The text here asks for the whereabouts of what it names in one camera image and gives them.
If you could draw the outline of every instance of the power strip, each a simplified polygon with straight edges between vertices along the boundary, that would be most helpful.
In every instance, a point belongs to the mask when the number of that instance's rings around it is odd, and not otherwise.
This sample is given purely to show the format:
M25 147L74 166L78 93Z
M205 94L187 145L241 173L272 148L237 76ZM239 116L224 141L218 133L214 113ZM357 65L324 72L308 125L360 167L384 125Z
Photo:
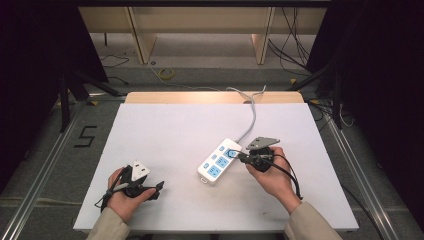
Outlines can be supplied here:
M203 183L214 185L241 151L241 146L226 138L197 168Z

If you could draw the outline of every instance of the sleeve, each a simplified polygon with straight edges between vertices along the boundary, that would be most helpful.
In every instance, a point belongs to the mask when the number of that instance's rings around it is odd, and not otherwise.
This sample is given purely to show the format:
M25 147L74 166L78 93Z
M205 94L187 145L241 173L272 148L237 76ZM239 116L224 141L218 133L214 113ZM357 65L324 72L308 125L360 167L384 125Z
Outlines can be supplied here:
M325 218L308 202L302 203L291 214L285 226L291 240L341 239Z
M87 239L125 239L130 233L130 228L122 219L110 208L105 208L94 224L93 229Z

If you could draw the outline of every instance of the white tabletop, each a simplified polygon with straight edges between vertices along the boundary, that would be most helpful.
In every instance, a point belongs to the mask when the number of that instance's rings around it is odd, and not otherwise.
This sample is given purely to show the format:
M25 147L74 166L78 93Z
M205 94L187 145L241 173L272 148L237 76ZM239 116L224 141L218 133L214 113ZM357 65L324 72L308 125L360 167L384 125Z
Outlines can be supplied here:
M257 104L245 147L258 136L278 138L278 146L311 203L338 231L357 222L340 187L307 104ZM146 233L279 232L289 215L235 161L214 186L204 184L198 166L225 138L236 140L253 119L249 104L122 104L74 229L90 231L100 215L94 206L111 173L134 160L151 173L146 186L165 181L156 201L143 203L129 223Z

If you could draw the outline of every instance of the hand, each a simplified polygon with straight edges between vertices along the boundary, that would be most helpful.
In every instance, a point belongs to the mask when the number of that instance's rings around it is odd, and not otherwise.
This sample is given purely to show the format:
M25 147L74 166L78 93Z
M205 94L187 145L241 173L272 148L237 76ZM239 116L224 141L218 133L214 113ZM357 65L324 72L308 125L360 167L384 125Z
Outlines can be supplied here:
M119 173L123 168L116 170L108 180L108 188L110 188L118 177ZM137 207L146 201L149 197L151 197L156 192L155 188L150 188L144 191L140 196L135 198L127 197L122 191L118 191L112 195L107 203L107 207L111 208L118 216L124 221L128 223L137 209Z
M282 148L270 148L275 155L285 157ZM275 156L274 163L282 167L287 172L290 172L289 164L282 157ZM276 197L281 204L283 204L289 214L291 214L293 210L302 203L294 193L291 185L291 179L287 174L275 167L269 168L266 172L260 172L250 164L246 164L246 168L267 193Z

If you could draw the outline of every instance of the hand-mounted tracker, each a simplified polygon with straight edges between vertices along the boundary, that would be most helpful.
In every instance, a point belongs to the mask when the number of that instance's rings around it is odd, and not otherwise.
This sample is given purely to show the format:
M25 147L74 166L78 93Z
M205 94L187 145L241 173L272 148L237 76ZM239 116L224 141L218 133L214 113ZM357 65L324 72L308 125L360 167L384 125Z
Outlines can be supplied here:
M260 172L266 172L272 166L282 171L283 173L287 174L290 177L290 179L293 181L296 187L296 195L300 199L302 199L303 197L300 195L300 188L299 188L299 183L297 181L296 174L294 173L293 168L291 167L289 161L283 155L274 154L271 148L269 148L270 145L273 145L279 142L280 142L279 139L257 137L248 145L248 147L246 147L246 149L249 150L249 155L243 152L239 152L236 158L240 159L242 163L252 165L256 170ZM290 172L283 169L282 167L275 164L274 163L275 157L283 158L289 165L290 170L293 172L293 175Z
M149 200L157 200L160 195L160 190L162 190L165 181L162 181L156 185L156 187L144 187L142 184L147 178L147 175L150 173L150 170L141 164L140 161L134 161L134 167L128 165L119 173L118 177L114 180L112 186L106 191L105 195L94 204L96 207L100 208L100 211L107 206L109 199L112 195L118 191L122 191L127 197L135 198L140 196L144 191L150 188L156 188L156 192L147 199Z

